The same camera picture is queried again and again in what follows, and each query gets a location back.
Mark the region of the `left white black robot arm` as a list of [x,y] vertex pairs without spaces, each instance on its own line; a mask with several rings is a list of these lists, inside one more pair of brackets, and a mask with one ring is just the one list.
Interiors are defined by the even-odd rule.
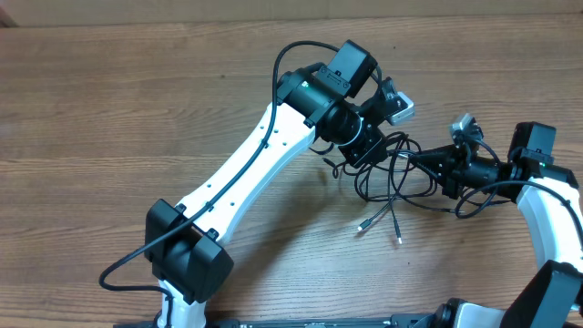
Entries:
[[148,210],[138,253],[151,264],[162,295],[157,327],[203,327],[205,307],[233,268],[226,251],[241,219],[272,180],[317,139],[359,169],[387,157],[383,123],[414,114],[371,54],[352,41],[329,63],[274,72],[271,103],[238,149],[202,186],[178,203]]

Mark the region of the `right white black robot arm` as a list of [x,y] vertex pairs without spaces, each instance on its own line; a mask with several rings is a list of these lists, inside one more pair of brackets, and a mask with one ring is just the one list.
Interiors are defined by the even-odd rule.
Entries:
[[517,205],[529,229],[537,274],[505,310],[461,299],[423,319],[426,327],[567,327],[582,310],[582,212],[574,173],[554,163],[556,130],[537,122],[516,125],[506,161],[485,149],[475,122],[450,128],[449,146],[410,156],[410,162],[464,204],[478,192]]

